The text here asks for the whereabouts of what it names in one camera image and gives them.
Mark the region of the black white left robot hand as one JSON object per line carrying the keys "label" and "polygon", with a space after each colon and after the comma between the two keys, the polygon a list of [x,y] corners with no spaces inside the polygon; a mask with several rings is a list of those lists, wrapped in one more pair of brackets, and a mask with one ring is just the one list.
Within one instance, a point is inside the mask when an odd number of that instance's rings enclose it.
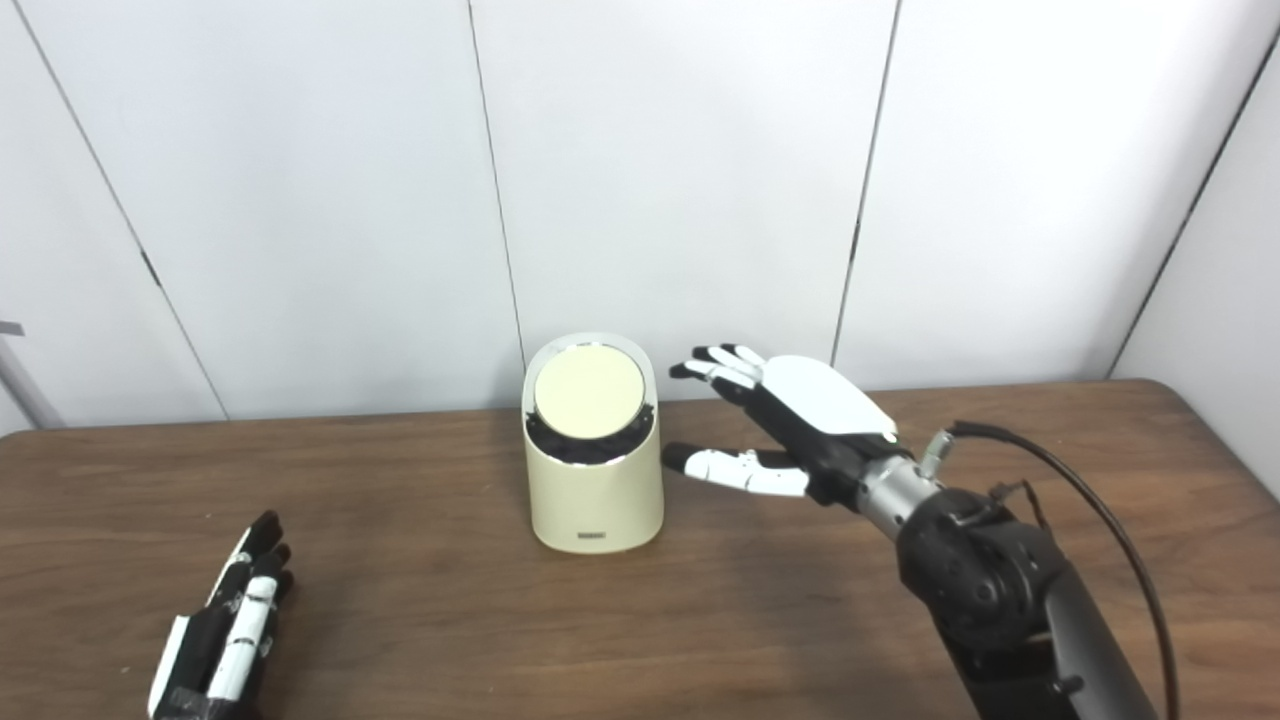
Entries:
{"label": "black white left robot hand", "polygon": [[175,616],[148,692],[151,719],[261,719],[259,697],[294,587],[276,512],[244,530],[204,606]]}

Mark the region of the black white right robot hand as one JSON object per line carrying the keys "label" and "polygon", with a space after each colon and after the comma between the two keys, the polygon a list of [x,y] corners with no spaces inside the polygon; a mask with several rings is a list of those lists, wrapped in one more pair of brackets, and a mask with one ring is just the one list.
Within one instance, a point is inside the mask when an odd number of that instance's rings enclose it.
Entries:
{"label": "black white right robot hand", "polygon": [[695,480],[855,509],[870,470],[911,454],[878,405],[813,357],[765,359],[745,345],[698,346],[669,375],[709,384],[778,445],[764,451],[666,443],[663,466]]}

